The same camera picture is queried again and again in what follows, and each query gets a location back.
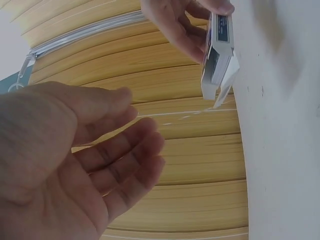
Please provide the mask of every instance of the wall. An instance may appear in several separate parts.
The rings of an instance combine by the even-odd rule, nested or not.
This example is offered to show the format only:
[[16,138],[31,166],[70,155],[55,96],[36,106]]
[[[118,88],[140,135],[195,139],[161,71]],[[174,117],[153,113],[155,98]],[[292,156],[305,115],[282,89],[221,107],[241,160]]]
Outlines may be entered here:
[[249,239],[320,239],[317,0],[233,1]]

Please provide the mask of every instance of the yellow wood panel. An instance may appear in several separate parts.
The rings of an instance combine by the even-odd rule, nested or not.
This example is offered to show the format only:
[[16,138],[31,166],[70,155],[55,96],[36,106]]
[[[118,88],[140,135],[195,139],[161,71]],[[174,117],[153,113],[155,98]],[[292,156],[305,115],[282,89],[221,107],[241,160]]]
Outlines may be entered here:
[[60,73],[74,66],[104,56],[153,45],[165,44],[167,42],[167,39],[162,35],[162,33],[156,31],[96,45],[55,62],[50,66],[41,69],[40,71],[33,72],[32,81],[38,82],[39,80]]
[[[84,147],[75,147],[72,152]],[[161,155],[166,165],[158,185],[201,184],[246,178],[240,134],[171,139]]]
[[200,231],[200,232],[139,232],[139,231],[121,231],[107,229],[101,240],[119,240],[125,238],[128,240],[152,240],[152,239],[177,239],[177,240],[248,240],[248,227],[236,229],[218,230],[218,231]]
[[188,65],[137,72],[88,83],[86,87],[129,87],[133,103],[200,97],[201,65]]
[[[190,20],[192,24],[196,26],[201,26],[202,28],[206,26],[206,21],[203,19],[190,17]],[[102,45],[116,40],[122,40],[137,35],[153,33],[157,31],[158,28],[153,23],[151,23],[150,21],[143,21],[139,23],[126,25],[124,27],[118,27],[90,37],[86,37],[66,47],[63,47],[60,50],[57,50],[44,57],[41,57],[36,61],[35,66],[33,68],[33,72],[37,72],[40,69],[52,65],[60,60],[75,55],[81,51],[91,49],[98,45]],[[138,44],[138,46],[141,45],[139,42],[127,42],[126,44]],[[127,48],[126,45],[118,45],[119,48],[123,48],[124,50]]]
[[53,19],[60,14],[66,13],[74,8],[77,8],[90,0],[42,0],[32,8],[25,8],[14,22],[21,27],[21,33],[26,33],[42,23]]
[[248,226],[245,180],[156,186],[109,225],[114,230],[200,232]]
[[3,10],[10,13],[11,20],[15,20],[21,14],[27,10],[41,3],[42,0],[10,0],[4,7]]
[[30,83],[56,81],[70,85],[84,85],[94,81],[148,70],[193,65],[194,62],[170,43],[118,52],[84,62],[49,76],[30,78]]
[[[55,2],[41,9],[35,7],[16,19],[31,47],[87,24],[140,9],[139,0],[59,0],[65,6]],[[51,7],[59,11],[51,14]]]
[[[152,117],[165,139],[185,139],[215,135],[239,134],[240,126],[235,97],[229,95],[219,109],[202,97],[183,98],[135,104],[139,117]],[[108,133],[92,144],[104,141],[119,131]]]

